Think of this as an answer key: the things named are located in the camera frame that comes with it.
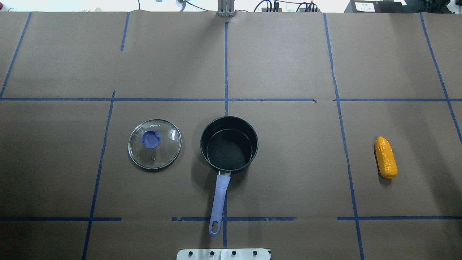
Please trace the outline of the glass pot lid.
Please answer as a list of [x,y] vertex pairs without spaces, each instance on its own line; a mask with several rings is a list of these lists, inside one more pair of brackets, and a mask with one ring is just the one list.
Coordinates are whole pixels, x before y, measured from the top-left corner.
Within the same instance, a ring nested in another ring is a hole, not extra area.
[[137,166],[159,170],[172,164],[180,153],[182,137],[176,125],[167,120],[147,120],[131,133],[128,155]]

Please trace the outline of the yellow toy corn cob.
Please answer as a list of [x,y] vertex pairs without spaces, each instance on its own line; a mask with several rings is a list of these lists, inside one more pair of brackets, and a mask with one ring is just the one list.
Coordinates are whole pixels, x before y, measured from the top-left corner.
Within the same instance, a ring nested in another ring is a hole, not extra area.
[[379,136],[374,144],[375,158],[380,176],[383,179],[394,179],[398,174],[394,152],[389,141]]

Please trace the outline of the dark blue saucepan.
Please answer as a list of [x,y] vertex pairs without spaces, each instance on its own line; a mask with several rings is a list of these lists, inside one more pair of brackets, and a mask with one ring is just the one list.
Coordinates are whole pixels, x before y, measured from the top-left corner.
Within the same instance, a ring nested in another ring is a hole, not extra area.
[[209,235],[221,232],[224,205],[231,175],[244,171],[254,160],[259,147],[254,127],[239,117],[219,117],[209,123],[201,135],[203,158],[217,172]]

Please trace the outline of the black box with label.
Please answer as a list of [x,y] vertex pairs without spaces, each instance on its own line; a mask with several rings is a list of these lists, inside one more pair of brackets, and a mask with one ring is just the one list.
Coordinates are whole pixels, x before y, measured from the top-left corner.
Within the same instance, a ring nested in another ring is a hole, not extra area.
[[407,13],[405,5],[391,0],[350,0],[344,13]]

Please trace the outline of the aluminium frame post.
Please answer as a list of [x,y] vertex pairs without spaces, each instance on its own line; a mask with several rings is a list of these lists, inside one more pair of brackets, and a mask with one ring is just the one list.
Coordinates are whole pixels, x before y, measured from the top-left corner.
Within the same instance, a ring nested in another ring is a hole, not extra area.
[[217,1],[217,16],[218,17],[234,17],[235,16],[235,1],[234,0],[218,0]]

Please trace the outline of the white pole base bracket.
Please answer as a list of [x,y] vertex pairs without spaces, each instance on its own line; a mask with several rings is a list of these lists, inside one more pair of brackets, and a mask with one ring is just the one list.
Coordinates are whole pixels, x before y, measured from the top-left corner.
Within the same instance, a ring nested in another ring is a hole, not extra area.
[[215,248],[179,250],[177,260],[271,260],[265,248]]

